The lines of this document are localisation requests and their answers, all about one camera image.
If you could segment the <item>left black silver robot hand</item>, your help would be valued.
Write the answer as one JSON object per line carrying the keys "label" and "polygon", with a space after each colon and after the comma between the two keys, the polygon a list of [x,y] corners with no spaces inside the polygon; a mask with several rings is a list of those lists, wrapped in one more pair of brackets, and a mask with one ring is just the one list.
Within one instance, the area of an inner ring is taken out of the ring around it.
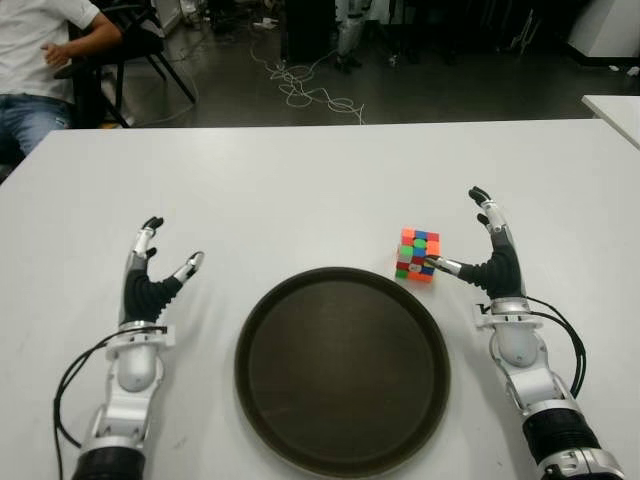
{"label": "left black silver robot hand", "polygon": [[138,231],[129,251],[119,312],[120,329],[129,324],[155,324],[162,311],[202,266],[205,254],[197,251],[164,280],[150,279],[148,264],[157,249],[149,244],[163,223],[162,217],[153,216],[148,219]]}

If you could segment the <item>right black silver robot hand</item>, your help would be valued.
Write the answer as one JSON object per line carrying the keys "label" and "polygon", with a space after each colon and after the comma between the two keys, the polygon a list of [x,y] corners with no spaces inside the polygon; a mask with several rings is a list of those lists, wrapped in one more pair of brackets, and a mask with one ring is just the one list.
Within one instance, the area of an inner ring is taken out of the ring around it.
{"label": "right black silver robot hand", "polygon": [[525,286],[516,247],[508,223],[491,196],[478,186],[468,191],[469,197],[482,209],[477,220],[487,230],[492,253],[480,264],[467,264],[428,254],[426,263],[458,279],[479,287],[492,300],[525,298]]}

